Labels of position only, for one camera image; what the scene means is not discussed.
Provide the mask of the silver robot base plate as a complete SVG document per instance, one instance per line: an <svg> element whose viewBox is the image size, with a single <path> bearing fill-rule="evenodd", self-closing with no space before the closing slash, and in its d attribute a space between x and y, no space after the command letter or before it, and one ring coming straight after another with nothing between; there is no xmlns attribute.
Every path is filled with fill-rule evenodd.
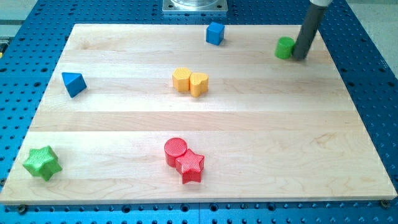
<svg viewBox="0 0 398 224"><path fill-rule="evenodd" d="M227 12L227 0L163 0L162 11L166 13Z"/></svg>

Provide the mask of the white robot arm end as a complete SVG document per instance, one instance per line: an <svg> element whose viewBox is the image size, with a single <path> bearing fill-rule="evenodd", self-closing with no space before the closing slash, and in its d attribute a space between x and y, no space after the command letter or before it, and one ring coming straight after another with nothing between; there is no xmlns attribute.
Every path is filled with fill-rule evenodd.
<svg viewBox="0 0 398 224"><path fill-rule="evenodd" d="M319 7L328 7L333 0L310 0L310 2Z"/></svg>

